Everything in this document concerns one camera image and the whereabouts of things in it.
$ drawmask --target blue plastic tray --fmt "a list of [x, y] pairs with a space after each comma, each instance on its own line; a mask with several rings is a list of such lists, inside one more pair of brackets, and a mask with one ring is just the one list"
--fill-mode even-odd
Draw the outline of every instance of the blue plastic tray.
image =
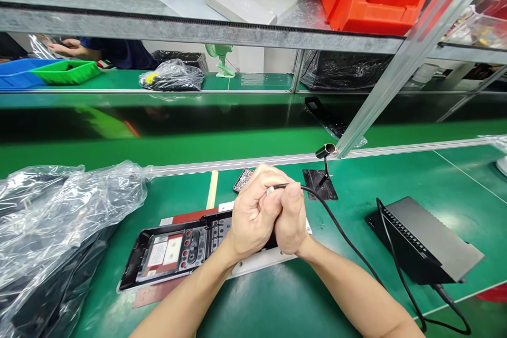
[[34, 86], [45, 86], [44, 81], [30, 70], [61, 60], [21, 59], [0, 63], [0, 89], [15, 90]]

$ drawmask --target metal shelf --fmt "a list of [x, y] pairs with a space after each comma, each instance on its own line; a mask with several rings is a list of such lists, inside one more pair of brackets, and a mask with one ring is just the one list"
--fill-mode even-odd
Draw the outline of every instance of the metal shelf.
[[[0, 31], [395, 54], [401, 37], [331, 31], [320, 0], [300, 0], [277, 26], [174, 17], [159, 0], [0, 0]], [[507, 51], [443, 45], [429, 58], [507, 63]]]

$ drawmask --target white foam block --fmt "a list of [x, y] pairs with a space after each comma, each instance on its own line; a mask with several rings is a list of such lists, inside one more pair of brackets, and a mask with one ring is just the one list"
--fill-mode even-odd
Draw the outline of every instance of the white foam block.
[[276, 14], [255, 0], [204, 0], [206, 4], [230, 21], [275, 25]]

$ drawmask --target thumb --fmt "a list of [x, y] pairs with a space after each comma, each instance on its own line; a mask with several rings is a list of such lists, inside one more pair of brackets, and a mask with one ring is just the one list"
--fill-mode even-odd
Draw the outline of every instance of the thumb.
[[281, 205], [284, 209], [284, 218], [298, 219], [301, 212], [301, 184], [299, 182], [289, 183], [281, 196]]
[[260, 213], [262, 215], [262, 225], [265, 228], [272, 228], [276, 218], [281, 213], [282, 189], [277, 189], [264, 199]]

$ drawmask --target green plastic tray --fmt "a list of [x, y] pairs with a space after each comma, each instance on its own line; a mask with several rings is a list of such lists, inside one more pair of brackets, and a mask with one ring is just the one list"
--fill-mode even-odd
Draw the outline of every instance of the green plastic tray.
[[47, 85], [78, 85], [96, 77], [102, 71], [94, 61], [61, 61], [30, 70]]

